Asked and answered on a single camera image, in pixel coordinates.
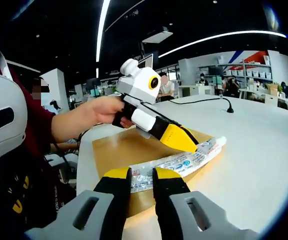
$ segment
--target black cable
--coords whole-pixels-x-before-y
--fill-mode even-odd
[[[78,148],[78,149],[80,149],[82,137],[84,136],[84,134],[86,134],[86,132],[87,132],[88,130],[82,132],[82,133],[78,136],[78,138],[77,138],[77,148]]]
[[[66,165],[66,169],[65,169],[66,175],[67,175],[68,179],[70,179],[70,172],[69,172],[69,170],[71,170],[71,166],[70,166],[68,160],[67,160],[66,157],[65,157],[65,152],[63,152],[63,151],[59,148],[58,144],[56,143],[55,138],[54,138],[52,135],[51,135],[51,138],[52,138],[52,141],[53,141],[53,144],[54,144],[55,148],[57,149],[58,155],[64,159],[64,162],[65,162],[65,165]]]
[[[132,96],[132,95],[129,95],[129,94],[127,94],[127,93],[124,93],[124,94],[127,95],[127,96],[129,96],[129,97],[131,97],[131,98],[134,98],[134,99],[136,99],[136,100],[139,100],[139,102],[140,102],[141,105],[143,105],[143,106],[146,107],[147,109],[151,110],[152,112],[160,115],[162,118],[165,118],[166,120],[170,121],[171,123],[177,125],[178,127],[181,126],[178,122],[176,122],[176,121],[174,121],[174,120],[171,120],[171,119],[169,119],[167,116],[165,116],[165,115],[159,113],[158,111],[156,111],[156,110],[154,110],[154,109],[152,109],[152,108],[144,105],[144,104],[150,104],[149,102],[147,102],[147,101],[142,101],[141,99],[139,99],[139,98],[137,98],[137,97],[134,97],[134,96]]]
[[[230,100],[228,100],[227,98],[224,98],[224,97],[203,99],[203,100],[190,101],[190,102],[175,102],[175,101],[171,101],[171,100],[168,100],[168,101],[171,103],[174,103],[174,104],[184,105],[184,104],[194,104],[194,103],[199,103],[199,102],[206,102],[206,101],[211,101],[211,100],[221,100],[221,99],[224,99],[224,100],[228,101],[228,103],[229,103],[229,107],[227,109],[227,112],[230,114],[234,113],[234,110],[232,108],[232,104],[231,104]]]

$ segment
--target ceiling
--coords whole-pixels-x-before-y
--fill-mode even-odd
[[[69,89],[94,78],[96,68],[100,78],[109,77],[108,73],[118,70],[125,60],[140,55],[139,43],[162,27],[167,27],[173,35],[159,44],[144,44],[145,53],[161,55],[187,43],[228,32],[271,31],[259,0],[217,0],[217,3],[213,0],[111,0],[100,61],[96,63],[102,4],[102,0],[35,0],[4,29],[0,49],[6,59],[39,70],[41,74],[59,68]],[[264,34],[225,36],[159,58],[154,67],[216,52],[267,49],[288,54],[288,40]],[[22,82],[37,74],[14,68]]]

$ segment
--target light strip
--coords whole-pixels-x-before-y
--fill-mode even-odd
[[[102,44],[102,35],[103,35],[103,28],[105,23],[106,14],[109,9],[111,0],[104,0],[102,10],[100,12],[99,17],[99,25],[98,25],[98,33],[97,33],[97,44],[96,44],[96,62],[100,61],[100,51],[101,51],[101,44]]]
[[[130,10],[132,10],[133,8],[135,8],[137,5],[141,4],[142,2],[144,2],[145,0],[142,0],[138,3],[136,3],[134,6],[132,6],[129,10],[127,10],[126,12],[124,12],[121,16],[119,16],[111,25],[108,26],[108,28],[106,28],[105,32],[107,30],[109,30],[110,27],[112,27],[118,20],[121,19],[121,17],[123,17],[125,14],[127,14]]]
[[[278,32],[274,32],[274,31],[262,31],[262,30],[248,30],[248,31],[233,31],[233,32],[228,32],[228,33],[223,33],[223,34],[219,34],[219,35],[215,35],[215,36],[210,36],[207,38],[203,38],[201,40],[197,40],[197,41],[193,41],[191,43],[185,44],[183,46],[180,46],[178,48],[175,48],[171,51],[168,51],[166,53],[163,53],[162,55],[159,55],[158,58],[164,57],[168,54],[174,53],[177,50],[186,48],[188,46],[194,45],[194,44],[198,44],[207,40],[211,40],[211,39],[216,39],[216,38],[220,38],[220,37],[225,37],[225,36],[229,36],[229,35],[237,35],[237,34],[270,34],[270,35],[276,35],[276,36],[280,36],[283,38],[287,38],[286,35],[282,34],[282,33],[278,33]]]

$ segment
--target ceiling light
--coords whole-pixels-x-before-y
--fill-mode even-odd
[[[274,31],[262,31],[262,30],[233,31],[233,32],[223,33],[223,34],[219,34],[219,35],[215,35],[215,36],[206,37],[206,38],[203,38],[203,39],[200,39],[197,41],[193,41],[191,43],[185,44],[185,45],[177,47],[171,51],[163,53],[162,55],[159,55],[158,58],[164,57],[168,54],[174,53],[177,50],[180,50],[180,49],[186,48],[188,46],[198,44],[198,43],[201,43],[201,42],[204,42],[207,40],[216,39],[216,38],[225,37],[225,36],[230,36],[230,35],[237,35],[237,34],[269,34],[269,35],[275,35],[275,36],[287,38],[286,35],[284,35],[282,33],[274,32]]]
[[[97,33],[97,43],[96,43],[96,62],[100,61],[100,52],[102,44],[103,28],[105,23],[106,14],[111,0],[104,0],[102,10],[99,17],[98,33]]]

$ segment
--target white helmet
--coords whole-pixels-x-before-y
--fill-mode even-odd
[[[28,111],[24,94],[13,81],[0,52],[0,157],[22,144]]]

